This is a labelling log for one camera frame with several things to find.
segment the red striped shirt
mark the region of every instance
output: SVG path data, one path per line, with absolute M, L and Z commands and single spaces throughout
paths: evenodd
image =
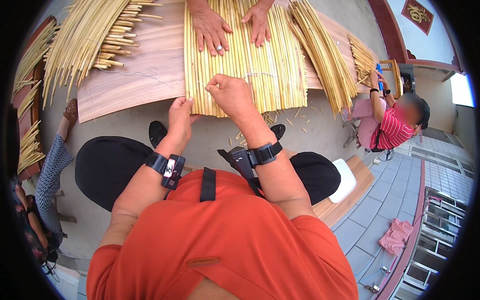
M 372 134 L 372 137 L 370 138 L 370 149 L 375 148 L 375 142 L 379 130 L 382 130 L 378 141 L 378 148 L 380 149 L 392 149 L 398 147 L 408 141 L 413 135 L 413 129 L 410 126 L 403 124 L 395 117 L 395 104 L 393 105 L 393 108 L 386 110 L 382 123 Z

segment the pink pants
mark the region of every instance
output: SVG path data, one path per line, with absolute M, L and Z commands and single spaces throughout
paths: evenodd
M 385 111 L 387 103 L 384 99 L 380 98 L 380 103 L 382 104 L 382 110 Z M 360 118 L 359 125 L 359 141 L 360 145 L 365 148 L 370 148 L 370 139 L 372 138 L 373 133 L 377 130 L 379 123 L 375 120 L 373 116 L 372 102 L 370 98 L 367 99 L 357 99 L 355 102 L 355 107 L 352 112 L 352 117 Z

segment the black pants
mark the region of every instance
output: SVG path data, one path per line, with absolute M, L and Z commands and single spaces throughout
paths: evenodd
M 90 200 L 112 211 L 130 179 L 153 150 L 141 142 L 119 136 L 101 136 L 86 142 L 77 154 L 75 181 Z M 340 173 L 325 157 L 301 152 L 290 159 L 312 205 L 333 194 Z

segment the concrete floor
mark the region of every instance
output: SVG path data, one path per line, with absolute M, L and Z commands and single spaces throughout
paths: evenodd
M 61 22 L 65 13 L 60 9 L 69 5 L 67 0 L 53 1 L 38 19 L 41 22 L 49 14 L 57 17 Z M 352 31 L 364 41 L 380 59 L 386 59 L 386 51 L 375 17 L 366 0 L 311 0 L 312 5 L 330 16 L 345 28 Z M 40 124 L 43 149 L 50 148 L 58 124 L 65 109 L 66 88 L 57 90 L 53 106 L 46 107 L 41 113 Z M 72 98 L 76 97 L 76 89 L 72 90 Z M 363 148 L 356 149 L 354 143 L 343 148 L 348 139 L 347 129 L 342 128 L 339 115 L 335 120 L 323 91 L 311 90 L 308 93 L 309 105 L 320 110 L 302 108 L 299 115 L 306 118 L 293 118 L 296 108 L 286 110 L 286 114 L 278 116 L 278 122 L 286 124 L 287 130 L 282 138 L 282 145 L 294 151 L 314 151 L 330 160 L 343 158 L 345 160 L 354 155 L 363 158 Z M 67 148 L 76 156 L 81 146 L 88 140 L 102 135 L 117 135 L 140 141 L 150 146 L 148 125 L 153 120 L 159 120 L 168 125 L 168 108 L 172 100 L 150 103 L 135 108 L 123 110 L 103 116 L 83 124 L 76 124 Z M 288 125 L 285 117 L 293 122 Z M 202 117 L 192 126 L 192 138 L 187 144 L 183 156 L 189 163 L 200 164 L 210 168 L 230 170 L 230 166 L 221 158 L 217 149 L 230 149 L 228 137 L 234 140 L 239 132 L 236 125 L 226 118 Z M 64 215 L 74 216 L 78 223 L 62 222 L 64 232 L 68 238 L 63 240 L 60 250 L 73 258 L 91 258 L 100 240 L 108 227 L 110 213 L 86 198 L 75 184 L 75 161 L 61 174 L 61 189 L 65 197 L 59 198 L 58 211 Z

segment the chinese character sign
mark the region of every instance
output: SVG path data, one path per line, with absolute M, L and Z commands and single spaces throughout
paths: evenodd
M 426 35 L 430 32 L 433 14 L 415 0 L 407 0 L 402 15 L 410 19 Z

